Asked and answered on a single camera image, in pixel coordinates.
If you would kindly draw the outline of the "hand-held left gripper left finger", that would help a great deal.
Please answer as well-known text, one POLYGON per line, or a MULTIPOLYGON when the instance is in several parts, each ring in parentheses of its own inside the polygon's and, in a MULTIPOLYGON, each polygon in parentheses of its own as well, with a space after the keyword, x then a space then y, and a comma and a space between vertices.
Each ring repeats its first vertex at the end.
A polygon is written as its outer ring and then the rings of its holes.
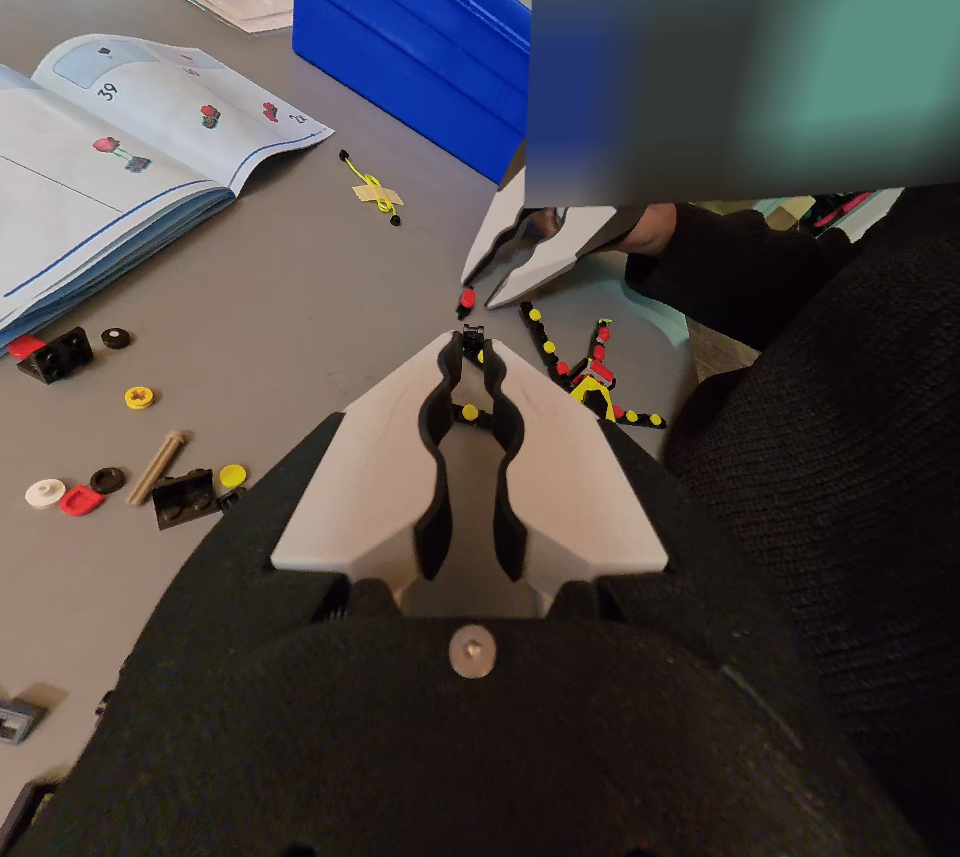
POLYGON ((271 555, 352 582, 433 581, 450 551, 440 444, 454 424, 463 337, 442 333, 351 403, 271 555))

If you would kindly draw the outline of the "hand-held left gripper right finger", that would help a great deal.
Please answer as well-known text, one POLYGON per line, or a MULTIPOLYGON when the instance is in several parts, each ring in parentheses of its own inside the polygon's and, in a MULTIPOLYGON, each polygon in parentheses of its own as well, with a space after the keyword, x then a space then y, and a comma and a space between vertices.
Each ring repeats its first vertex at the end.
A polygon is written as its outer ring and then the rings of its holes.
POLYGON ((484 345, 491 432, 503 450, 493 536, 514 582, 661 573, 667 551, 601 423, 497 339, 484 345))

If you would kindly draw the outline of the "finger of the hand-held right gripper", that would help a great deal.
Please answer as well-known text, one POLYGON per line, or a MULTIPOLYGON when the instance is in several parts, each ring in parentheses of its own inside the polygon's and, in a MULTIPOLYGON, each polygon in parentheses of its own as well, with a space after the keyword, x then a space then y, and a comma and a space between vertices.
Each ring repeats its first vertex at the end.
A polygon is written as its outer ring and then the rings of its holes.
MULTIPOLYGON (((462 287, 471 287, 503 246, 520 229, 525 208, 526 146, 520 146, 513 155, 507 172, 490 204, 474 243, 467 255, 461 275, 462 287)), ((516 275, 526 288, 541 288, 560 276, 560 264, 546 258, 532 256, 516 275)))
POLYGON ((618 208, 571 207, 565 210, 558 232, 531 250, 529 259, 514 268, 486 300, 496 310, 532 295, 568 273, 585 254, 618 237, 618 208))

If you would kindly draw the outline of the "black yellow lego spider model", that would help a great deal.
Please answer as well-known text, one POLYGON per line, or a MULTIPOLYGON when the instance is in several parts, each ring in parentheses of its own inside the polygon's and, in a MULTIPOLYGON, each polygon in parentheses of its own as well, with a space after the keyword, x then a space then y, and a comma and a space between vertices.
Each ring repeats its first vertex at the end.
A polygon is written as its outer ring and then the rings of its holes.
POLYGON ((610 318, 599 318, 591 333, 586 356, 574 365, 565 362, 548 336, 542 312, 530 301, 519 305, 519 315, 550 380, 594 417, 623 426, 665 431, 666 419, 656 413, 619 407, 614 400, 617 377, 606 363, 611 339, 610 318))

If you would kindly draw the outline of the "person's right forearm black sleeve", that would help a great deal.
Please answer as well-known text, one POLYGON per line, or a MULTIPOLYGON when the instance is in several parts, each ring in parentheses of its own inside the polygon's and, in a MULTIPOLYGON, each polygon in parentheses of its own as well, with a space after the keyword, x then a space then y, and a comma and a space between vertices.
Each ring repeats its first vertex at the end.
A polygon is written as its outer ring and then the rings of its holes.
POLYGON ((656 258, 629 255, 626 285, 755 351, 766 350, 862 250, 840 229, 820 239, 771 228, 754 210, 717 215, 678 203, 656 258))

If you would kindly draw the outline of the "tan lego axle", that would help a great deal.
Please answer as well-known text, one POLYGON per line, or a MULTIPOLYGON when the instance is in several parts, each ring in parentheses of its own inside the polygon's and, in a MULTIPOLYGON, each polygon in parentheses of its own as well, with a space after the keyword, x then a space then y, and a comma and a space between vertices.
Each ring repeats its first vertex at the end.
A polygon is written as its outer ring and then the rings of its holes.
POLYGON ((163 479, 167 469, 174 462, 180 451, 188 441, 186 431, 170 431, 144 469, 133 490, 126 497, 126 504, 131 507, 143 506, 150 497, 153 489, 163 479))

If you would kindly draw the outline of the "lego instruction booklet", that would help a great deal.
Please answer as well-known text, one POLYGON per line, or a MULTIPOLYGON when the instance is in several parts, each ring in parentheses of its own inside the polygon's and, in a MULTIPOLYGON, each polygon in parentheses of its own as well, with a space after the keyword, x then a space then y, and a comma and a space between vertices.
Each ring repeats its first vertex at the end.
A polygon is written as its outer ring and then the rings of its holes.
POLYGON ((332 135, 198 48, 91 34, 2 65, 2 353, 332 135))

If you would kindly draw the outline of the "grey lego plate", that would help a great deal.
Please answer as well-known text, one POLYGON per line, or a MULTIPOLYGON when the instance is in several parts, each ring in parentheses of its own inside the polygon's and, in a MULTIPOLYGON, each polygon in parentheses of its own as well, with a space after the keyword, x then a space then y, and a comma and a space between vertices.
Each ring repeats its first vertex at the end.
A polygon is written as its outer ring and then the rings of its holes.
POLYGON ((20 698, 1 700, 1 745, 23 743, 48 713, 41 705, 20 698))

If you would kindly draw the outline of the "person's right hand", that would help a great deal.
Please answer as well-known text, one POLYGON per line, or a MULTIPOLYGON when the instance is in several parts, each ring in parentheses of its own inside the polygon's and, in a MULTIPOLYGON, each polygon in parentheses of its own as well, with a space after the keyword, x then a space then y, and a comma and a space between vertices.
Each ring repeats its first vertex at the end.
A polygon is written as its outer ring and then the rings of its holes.
POLYGON ((652 204, 621 241, 620 250, 629 255, 657 258, 668 247, 677 226, 675 203, 652 204))

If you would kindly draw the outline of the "blue plastic bin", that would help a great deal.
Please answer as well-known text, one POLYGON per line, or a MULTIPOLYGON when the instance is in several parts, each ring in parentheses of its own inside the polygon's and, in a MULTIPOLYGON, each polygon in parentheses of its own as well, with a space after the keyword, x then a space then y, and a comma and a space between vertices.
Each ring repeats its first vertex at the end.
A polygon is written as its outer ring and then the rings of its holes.
POLYGON ((294 0, 294 52, 485 178, 527 124, 531 11, 518 0, 294 0))

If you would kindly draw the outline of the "black lego bracket plate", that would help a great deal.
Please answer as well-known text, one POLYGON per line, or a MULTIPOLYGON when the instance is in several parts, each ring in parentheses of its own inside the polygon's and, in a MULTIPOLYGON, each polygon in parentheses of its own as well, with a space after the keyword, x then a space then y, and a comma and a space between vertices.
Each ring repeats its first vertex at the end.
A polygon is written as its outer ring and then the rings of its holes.
POLYGON ((150 498, 161 532, 222 511, 211 469, 164 478, 150 491, 150 498))

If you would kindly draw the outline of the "black lego bracket red piece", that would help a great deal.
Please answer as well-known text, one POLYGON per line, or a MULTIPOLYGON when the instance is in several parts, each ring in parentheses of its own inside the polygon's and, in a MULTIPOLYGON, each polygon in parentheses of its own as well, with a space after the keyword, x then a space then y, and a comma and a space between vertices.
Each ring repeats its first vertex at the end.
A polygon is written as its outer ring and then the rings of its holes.
POLYGON ((6 347, 6 352, 17 360, 18 371, 46 386, 65 380, 94 361, 87 332, 80 326, 48 342, 22 335, 6 347))

